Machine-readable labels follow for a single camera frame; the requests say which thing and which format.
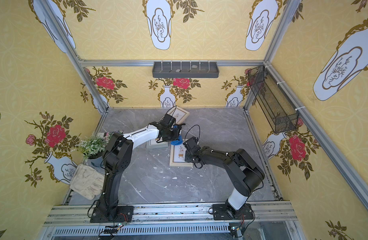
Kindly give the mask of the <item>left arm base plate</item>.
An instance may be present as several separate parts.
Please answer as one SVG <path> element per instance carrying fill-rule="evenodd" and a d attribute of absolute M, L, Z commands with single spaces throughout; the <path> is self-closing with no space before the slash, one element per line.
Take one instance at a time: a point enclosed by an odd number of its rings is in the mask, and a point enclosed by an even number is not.
<path fill-rule="evenodd" d="M 94 208 L 90 223 L 126 222 L 130 223 L 133 218 L 134 206 L 117 206 L 109 211 L 107 209 Z"/>

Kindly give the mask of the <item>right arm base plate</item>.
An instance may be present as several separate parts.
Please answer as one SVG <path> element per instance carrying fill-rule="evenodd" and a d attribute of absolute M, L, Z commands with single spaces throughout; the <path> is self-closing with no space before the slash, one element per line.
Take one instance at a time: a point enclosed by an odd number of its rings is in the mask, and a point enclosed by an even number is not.
<path fill-rule="evenodd" d="M 211 207 L 213 219 L 221 220 L 253 220 L 253 210 L 250 204 L 244 204 L 239 210 L 235 210 L 228 203 L 214 204 Z"/>

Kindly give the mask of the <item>blue microfiber cloth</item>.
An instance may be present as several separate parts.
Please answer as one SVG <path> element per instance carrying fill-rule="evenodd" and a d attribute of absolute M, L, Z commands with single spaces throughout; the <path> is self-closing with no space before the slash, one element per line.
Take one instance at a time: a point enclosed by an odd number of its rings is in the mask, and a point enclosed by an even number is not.
<path fill-rule="evenodd" d="M 171 145 L 173 146 L 179 146 L 181 145 L 184 141 L 183 141 L 183 137 L 181 136 L 181 126 L 173 126 L 173 131 L 175 134 L 175 139 L 171 141 Z"/>

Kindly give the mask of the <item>beige picture frame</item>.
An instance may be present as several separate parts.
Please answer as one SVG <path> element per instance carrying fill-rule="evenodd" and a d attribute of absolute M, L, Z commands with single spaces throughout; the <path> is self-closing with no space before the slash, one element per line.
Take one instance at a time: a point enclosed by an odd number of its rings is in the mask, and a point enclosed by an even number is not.
<path fill-rule="evenodd" d="M 170 167 L 193 167 L 193 163 L 185 161 L 186 148 L 183 144 L 171 145 Z"/>
<path fill-rule="evenodd" d="M 180 125 L 183 124 L 185 119 L 190 115 L 190 113 L 187 110 L 184 110 L 180 107 L 173 107 L 170 109 L 167 114 L 171 115 L 176 119 L 176 124 Z"/>

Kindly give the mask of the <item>grey-green picture frame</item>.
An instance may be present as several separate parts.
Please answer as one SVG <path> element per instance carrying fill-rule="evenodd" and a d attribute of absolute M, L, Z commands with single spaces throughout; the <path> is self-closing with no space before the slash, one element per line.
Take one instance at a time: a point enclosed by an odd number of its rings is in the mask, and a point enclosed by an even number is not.
<path fill-rule="evenodd" d="M 168 142 L 158 142 L 158 139 L 150 140 L 146 144 L 147 149 L 162 149 L 162 148 L 168 148 L 169 143 Z"/>

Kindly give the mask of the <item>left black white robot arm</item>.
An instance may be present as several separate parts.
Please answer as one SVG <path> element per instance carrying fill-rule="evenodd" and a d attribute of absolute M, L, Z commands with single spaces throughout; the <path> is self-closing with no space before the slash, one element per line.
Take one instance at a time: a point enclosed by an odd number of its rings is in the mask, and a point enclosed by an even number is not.
<path fill-rule="evenodd" d="M 152 122 L 132 133 L 114 133 L 103 152 L 105 179 L 103 192 L 97 201 L 95 210 L 105 218 L 113 220 L 118 215 L 118 192 L 121 178 L 131 163 L 133 149 L 150 140 L 176 141 L 179 139 L 181 130 L 182 125 L 165 126 L 162 123 Z"/>

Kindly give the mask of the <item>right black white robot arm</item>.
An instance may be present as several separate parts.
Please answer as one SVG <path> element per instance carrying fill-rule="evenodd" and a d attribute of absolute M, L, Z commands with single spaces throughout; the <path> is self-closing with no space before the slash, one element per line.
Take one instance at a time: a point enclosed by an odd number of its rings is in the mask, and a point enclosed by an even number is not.
<path fill-rule="evenodd" d="M 238 215 L 247 199 L 263 187 L 265 173 L 262 168 L 243 149 L 235 152 L 216 151 L 210 147 L 190 147 L 185 145 L 185 161 L 205 165 L 213 165 L 226 171 L 234 189 L 226 200 L 227 209 Z"/>

